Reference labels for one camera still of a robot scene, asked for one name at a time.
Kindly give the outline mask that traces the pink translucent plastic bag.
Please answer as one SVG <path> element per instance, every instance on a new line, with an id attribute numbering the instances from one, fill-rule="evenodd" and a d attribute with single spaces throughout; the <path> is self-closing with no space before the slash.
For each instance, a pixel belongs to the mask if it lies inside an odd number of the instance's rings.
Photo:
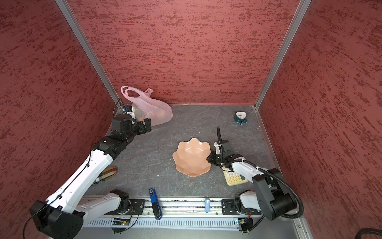
<path id="1" fill-rule="evenodd" d="M 137 120 L 151 119 L 151 125 L 157 126 L 169 122 L 173 118 L 172 108 L 165 102 L 151 98 L 153 89 L 147 88 L 146 91 L 122 86 L 121 94 L 130 102 L 132 106 L 144 113 L 143 117 L 136 116 Z"/>

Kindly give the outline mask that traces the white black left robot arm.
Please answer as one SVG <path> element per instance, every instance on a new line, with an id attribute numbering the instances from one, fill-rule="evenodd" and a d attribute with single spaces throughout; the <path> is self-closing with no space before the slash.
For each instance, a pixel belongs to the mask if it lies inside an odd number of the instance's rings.
<path id="1" fill-rule="evenodd" d="M 111 132 L 99 140 L 84 163 L 45 201 L 36 201 L 29 209 L 37 230 L 53 239 L 72 239 L 83 225 L 109 212 L 133 214 L 129 195 L 112 190 L 87 204 L 79 202 L 98 176 L 124 151 L 135 136 L 150 132 L 151 119 L 137 121 L 130 114 L 112 119 Z"/>

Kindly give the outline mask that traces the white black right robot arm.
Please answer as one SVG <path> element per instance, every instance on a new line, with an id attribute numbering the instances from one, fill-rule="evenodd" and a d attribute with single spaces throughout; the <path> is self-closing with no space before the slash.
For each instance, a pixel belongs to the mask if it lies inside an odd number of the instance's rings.
<path id="1" fill-rule="evenodd" d="M 242 155 L 234 154 L 227 140 L 216 141 L 214 147 L 215 151 L 207 157 L 210 164 L 237 173 L 254 186 L 253 191 L 235 196 L 234 209 L 237 212 L 243 214 L 250 209 L 259 210 L 271 221 L 278 217 L 295 219 L 303 215 L 302 200 L 278 169 L 261 168 Z"/>

